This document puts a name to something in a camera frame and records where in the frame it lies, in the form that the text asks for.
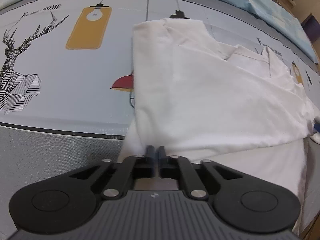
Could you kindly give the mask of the white t-shirt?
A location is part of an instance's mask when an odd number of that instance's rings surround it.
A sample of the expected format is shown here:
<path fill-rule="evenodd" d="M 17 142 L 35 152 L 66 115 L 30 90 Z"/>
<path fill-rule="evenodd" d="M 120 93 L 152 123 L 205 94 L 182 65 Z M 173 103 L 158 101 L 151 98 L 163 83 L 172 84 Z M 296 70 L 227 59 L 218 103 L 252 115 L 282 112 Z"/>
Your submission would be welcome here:
<path fill-rule="evenodd" d="M 270 48 L 218 42 L 198 20 L 143 22 L 133 28 L 133 81 L 135 117 L 119 161 L 164 146 L 303 199 L 304 141 L 319 109 Z"/>

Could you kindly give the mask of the purple box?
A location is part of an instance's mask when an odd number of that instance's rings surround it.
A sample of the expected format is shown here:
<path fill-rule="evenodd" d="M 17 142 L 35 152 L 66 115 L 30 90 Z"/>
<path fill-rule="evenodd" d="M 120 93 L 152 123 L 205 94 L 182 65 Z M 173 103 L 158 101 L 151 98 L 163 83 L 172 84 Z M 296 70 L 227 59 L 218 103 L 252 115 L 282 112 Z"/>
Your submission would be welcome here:
<path fill-rule="evenodd" d="M 320 36 L 320 24 L 316 18 L 310 14 L 302 23 L 301 23 L 306 35 L 309 40 L 313 43 L 316 42 Z"/>

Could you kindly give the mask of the grey printed bed sheet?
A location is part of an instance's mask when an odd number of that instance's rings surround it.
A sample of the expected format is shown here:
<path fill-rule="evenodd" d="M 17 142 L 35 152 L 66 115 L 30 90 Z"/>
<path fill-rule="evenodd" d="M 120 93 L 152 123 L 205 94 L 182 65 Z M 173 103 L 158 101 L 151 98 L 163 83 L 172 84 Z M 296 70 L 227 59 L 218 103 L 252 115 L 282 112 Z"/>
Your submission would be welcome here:
<path fill-rule="evenodd" d="M 1 239 L 297 239 L 308 232 L 319 217 L 314 129 L 304 141 L 305 190 L 291 230 L 257 235 L 225 224 L 206 202 L 187 198 L 176 180 L 160 177 L 154 146 L 155 175 L 103 202 L 82 226 L 53 235 L 16 227 L 9 202 L 18 190 L 100 161 L 122 162 L 135 117 L 133 28 L 164 18 L 202 21 L 218 42 L 258 54 L 270 48 L 319 109 L 319 63 L 258 16 L 224 1 L 14 3 L 1 9 Z"/>

